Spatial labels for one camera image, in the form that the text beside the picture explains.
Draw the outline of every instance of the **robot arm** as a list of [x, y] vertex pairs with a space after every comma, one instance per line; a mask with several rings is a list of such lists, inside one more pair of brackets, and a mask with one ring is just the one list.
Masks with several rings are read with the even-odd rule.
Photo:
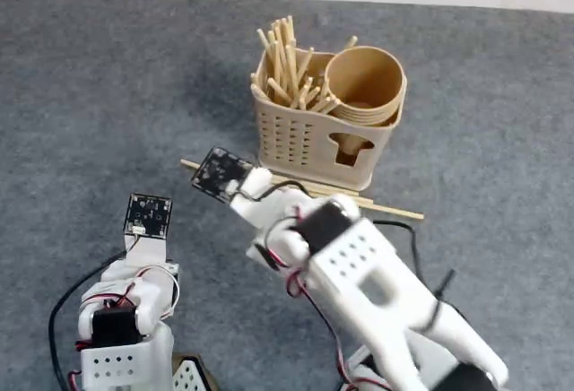
[[[222, 165], [225, 153], [216, 148], [208, 155], [194, 185], [207, 192], [205, 181], [218, 175], [217, 195], [224, 191], [230, 207], [257, 228], [248, 256], [283, 275], [301, 268], [307, 286], [320, 293], [367, 346], [392, 389], [439, 389], [434, 387], [436, 379], [423, 383], [407, 339], [413, 334], [423, 334], [460, 362], [482, 370], [491, 387], [477, 390], [500, 389], [506, 383], [504, 362], [449, 305], [442, 306], [432, 328], [422, 331], [431, 321], [436, 298], [374, 224], [361, 217], [350, 197], [312, 199], [297, 188], [273, 190], [267, 169], [245, 164], [241, 178], [229, 178], [230, 166]], [[372, 300], [363, 290], [365, 283], [384, 299]]]
[[112, 263], [82, 296], [83, 389], [174, 388], [173, 335], [162, 322], [173, 314], [179, 296], [178, 265], [166, 259], [170, 211], [168, 198], [130, 197], [126, 257]]

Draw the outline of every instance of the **wooden chopstick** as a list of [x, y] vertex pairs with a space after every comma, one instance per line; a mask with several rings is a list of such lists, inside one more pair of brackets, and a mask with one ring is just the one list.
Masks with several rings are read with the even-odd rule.
[[[200, 166], [200, 164], [184, 159], [179, 160], [179, 162], [190, 169], [199, 169]], [[279, 176], [276, 174], [273, 174], [272, 176], [272, 182], [274, 184], [284, 182], [285, 180], [293, 180], [293, 179], [286, 178], [284, 176]], [[344, 189], [341, 187], [330, 187], [329, 185], [323, 185], [320, 183], [308, 182], [304, 180], [300, 180], [300, 182], [309, 191], [311, 196], [315, 197], [330, 196], [335, 193], [343, 193], [347, 194], [348, 196], [351, 196], [355, 200], [357, 205], [364, 209], [375, 210], [384, 213], [391, 213], [397, 216], [403, 216], [405, 218], [418, 219], [420, 221], [424, 219], [424, 215], [422, 213], [409, 212], [408, 210], [397, 209], [395, 207], [387, 207], [385, 205], [373, 204], [371, 199], [359, 196], [359, 193], [357, 191], [352, 191], [351, 189]]]

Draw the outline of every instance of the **floor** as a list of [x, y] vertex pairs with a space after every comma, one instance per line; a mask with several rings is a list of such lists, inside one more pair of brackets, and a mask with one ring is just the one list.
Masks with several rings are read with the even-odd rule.
[[[356, 34], [403, 62], [403, 120], [368, 196], [426, 214], [428, 280], [458, 271], [448, 299], [508, 363], [510, 389], [574, 383], [574, 16], [263, 0], [0, 0], [0, 13], [2, 389], [57, 389], [49, 311], [121, 249], [131, 192], [174, 199], [177, 350], [200, 352], [223, 390], [334, 389], [312, 307], [245, 258], [251, 228], [178, 164], [215, 144], [256, 158], [255, 29], [288, 13], [303, 46]], [[386, 234], [409, 261], [406, 236]], [[66, 369], [77, 297], [57, 323]]]

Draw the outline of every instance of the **utensil holder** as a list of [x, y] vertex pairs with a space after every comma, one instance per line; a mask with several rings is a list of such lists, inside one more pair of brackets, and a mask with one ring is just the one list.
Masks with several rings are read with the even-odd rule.
[[[306, 53], [298, 49], [297, 58]], [[333, 56], [315, 53], [309, 75], [321, 75]], [[256, 71], [260, 85], [265, 84], [267, 69], [263, 52]], [[383, 126], [356, 126], [337, 117], [289, 109], [254, 94], [259, 161], [276, 172], [361, 191], [369, 186], [378, 158], [401, 121], [403, 101]], [[356, 153], [342, 147], [350, 136], [360, 137], [355, 142], [360, 145]]]

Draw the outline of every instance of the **stack of paper cups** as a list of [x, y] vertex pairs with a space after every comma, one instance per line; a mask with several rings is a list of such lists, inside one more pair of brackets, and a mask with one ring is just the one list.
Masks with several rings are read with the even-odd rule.
[[[359, 126], [387, 126], [404, 101], [406, 77], [401, 64], [381, 48], [360, 46], [335, 55], [327, 64], [328, 92], [341, 101], [332, 114]], [[363, 141], [346, 135], [345, 153], [355, 154]]]

